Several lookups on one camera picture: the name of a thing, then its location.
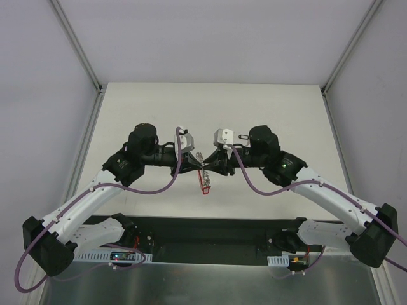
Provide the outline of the red handled key organizer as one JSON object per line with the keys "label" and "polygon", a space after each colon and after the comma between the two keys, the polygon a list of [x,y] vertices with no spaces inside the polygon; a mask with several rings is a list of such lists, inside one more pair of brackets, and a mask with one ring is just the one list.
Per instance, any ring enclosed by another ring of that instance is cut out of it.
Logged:
{"label": "red handled key organizer", "polygon": [[[204,166],[204,158],[201,152],[196,152],[195,154],[196,158],[202,162],[203,166]],[[204,186],[210,186],[210,177],[207,171],[205,171],[204,169],[198,171],[198,181],[200,183],[200,188],[202,190],[202,188]]]}

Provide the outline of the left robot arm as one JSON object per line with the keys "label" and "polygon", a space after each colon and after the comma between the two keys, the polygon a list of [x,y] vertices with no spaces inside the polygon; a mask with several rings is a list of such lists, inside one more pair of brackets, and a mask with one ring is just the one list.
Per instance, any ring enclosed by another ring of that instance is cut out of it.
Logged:
{"label": "left robot arm", "polygon": [[118,213],[101,224],[83,227],[84,222],[102,205],[144,175],[146,166],[167,167],[171,177],[199,170],[192,155],[193,136],[176,128],[173,143],[160,144],[156,127],[138,124],[122,148],[103,164],[101,170],[82,190],[60,208],[41,219],[29,217],[22,225],[25,255],[30,256],[49,277],[62,273],[83,252],[108,243],[128,247],[134,241],[134,225]]}

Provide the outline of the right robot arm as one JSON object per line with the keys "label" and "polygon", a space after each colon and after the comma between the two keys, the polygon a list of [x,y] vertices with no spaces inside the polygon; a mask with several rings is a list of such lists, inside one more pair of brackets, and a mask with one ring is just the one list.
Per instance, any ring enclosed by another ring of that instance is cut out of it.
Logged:
{"label": "right robot arm", "polygon": [[247,145],[234,142],[234,132],[218,129],[216,150],[204,161],[205,169],[224,176],[241,169],[249,187],[262,196],[292,191],[334,215],[337,223],[305,219],[286,234],[287,246],[299,251],[307,245],[349,250],[361,263],[378,268],[400,239],[397,211],[346,193],[321,177],[305,161],[283,151],[278,136],[266,125],[245,136]]}

